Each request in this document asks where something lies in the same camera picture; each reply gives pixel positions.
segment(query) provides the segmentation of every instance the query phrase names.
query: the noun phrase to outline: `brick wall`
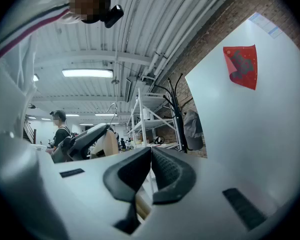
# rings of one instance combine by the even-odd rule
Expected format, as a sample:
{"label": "brick wall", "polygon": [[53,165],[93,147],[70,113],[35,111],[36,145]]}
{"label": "brick wall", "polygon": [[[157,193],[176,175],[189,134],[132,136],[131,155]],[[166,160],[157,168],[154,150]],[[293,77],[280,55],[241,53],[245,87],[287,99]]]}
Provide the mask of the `brick wall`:
{"label": "brick wall", "polygon": [[[283,1],[226,0],[190,41],[162,81],[156,84],[169,89],[167,78],[169,77],[172,85],[174,85],[180,74],[183,73],[184,76],[181,78],[177,88],[178,102],[182,106],[192,98],[185,76],[232,30],[254,12],[262,14],[281,28],[300,49],[300,26]],[[154,88],[153,92],[164,93],[165,91]],[[193,100],[184,107],[183,111],[186,112],[188,109],[197,110]],[[171,116],[171,112],[166,108],[162,108],[158,111],[158,115],[161,117]],[[169,142],[176,141],[175,134],[170,131],[168,126],[157,128],[156,134],[164,136]],[[199,151],[190,151],[189,153],[201,156],[207,155],[206,147]]]}

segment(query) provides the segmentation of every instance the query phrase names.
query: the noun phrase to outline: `fluorescent ceiling light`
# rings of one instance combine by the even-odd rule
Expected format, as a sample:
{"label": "fluorescent ceiling light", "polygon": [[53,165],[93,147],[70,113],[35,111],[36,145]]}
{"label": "fluorescent ceiling light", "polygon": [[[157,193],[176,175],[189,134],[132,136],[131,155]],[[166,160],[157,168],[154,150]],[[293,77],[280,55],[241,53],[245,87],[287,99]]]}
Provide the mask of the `fluorescent ceiling light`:
{"label": "fluorescent ceiling light", "polygon": [[113,116],[114,114],[95,114],[96,116],[103,116],[103,117],[107,117],[107,116]]}
{"label": "fluorescent ceiling light", "polygon": [[34,81],[34,82],[39,81],[39,76],[38,76],[37,74],[34,74],[34,75],[33,75],[33,81]]}
{"label": "fluorescent ceiling light", "polygon": [[93,77],[93,78],[113,78],[114,72],[112,69],[95,69],[95,68],[76,68],[64,69],[63,75],[66,78],[70,77]]}

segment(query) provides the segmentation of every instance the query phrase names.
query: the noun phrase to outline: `red stripe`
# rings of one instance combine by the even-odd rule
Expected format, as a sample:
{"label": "red stripe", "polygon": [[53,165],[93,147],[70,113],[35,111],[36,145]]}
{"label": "red stripe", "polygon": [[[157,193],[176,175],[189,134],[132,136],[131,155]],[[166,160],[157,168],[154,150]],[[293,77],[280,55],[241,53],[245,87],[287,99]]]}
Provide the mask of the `red stripe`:
{"label": "red stripe", "polygon": [[67,12],[69,11],[69,9],[64,10],[62,13],[60,13],[59,15],[56,15],[54,17],[51,18],[46,18],[43,21],[38,22],[37,24],[29,27],[27,30],[25,30],[21,35],[19,35],[18,37],[16,37],[14,40],[12,40],[11,42],[9,42],[6,46],[4,46],[1,50],[0,50],[0,58],[2,56],[4,56],[7,52],[9,52],[13,47],[15,47],[18,43],[20,43],[24,38],[26,38],[28,35],[30,35],[31,33],[33,33],[34,31],[36,31],[37,29],[51,23],[51,22],[55,22],[56,20],[60,19],[63,15],[65,15]]}

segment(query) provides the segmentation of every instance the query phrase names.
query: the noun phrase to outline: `ceiling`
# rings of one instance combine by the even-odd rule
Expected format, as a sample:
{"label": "ceiling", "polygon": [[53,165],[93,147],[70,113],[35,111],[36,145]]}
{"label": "ceiling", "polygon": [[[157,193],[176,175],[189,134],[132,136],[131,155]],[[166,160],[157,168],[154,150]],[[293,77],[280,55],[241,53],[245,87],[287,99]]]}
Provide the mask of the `ceiling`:
{"label": "ceiling", "polygon": [[[55,22],[41,28],[34,62],[34,73],[39,81],[35,82],[37,92],[31,103],[47,115],[63,109],[67,114],[79,114],[76,120],[81,123],[96,123],[105,118],[95,114],[106,112],[111,103],[117,101],[120,122],[128,121],[135,99],[123,101],[126,78],[140,79],[149,68],[161,39],[184,1],[111,0],[111,7],[122,6],[124,16],[110,29],[102,22]],[[199,1],[193,0],[173,26],[165,48]],[[112,69],[119,83],[112,84],[112,78],[64,77],[62,70],[71,68]],[[32,111],[35,109],[30,109],[28,114],[33,114]]]}

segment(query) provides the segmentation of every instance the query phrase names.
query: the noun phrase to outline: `red poster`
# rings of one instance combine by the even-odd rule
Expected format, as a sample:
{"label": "red poster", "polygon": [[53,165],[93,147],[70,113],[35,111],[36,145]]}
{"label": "red poster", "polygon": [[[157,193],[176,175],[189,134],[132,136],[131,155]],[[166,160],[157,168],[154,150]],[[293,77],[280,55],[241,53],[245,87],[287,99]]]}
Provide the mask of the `red poster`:
{"label": "red poster", "polygon": [[223,47],[230,80],[255,90],[258,78],[256,46]]}

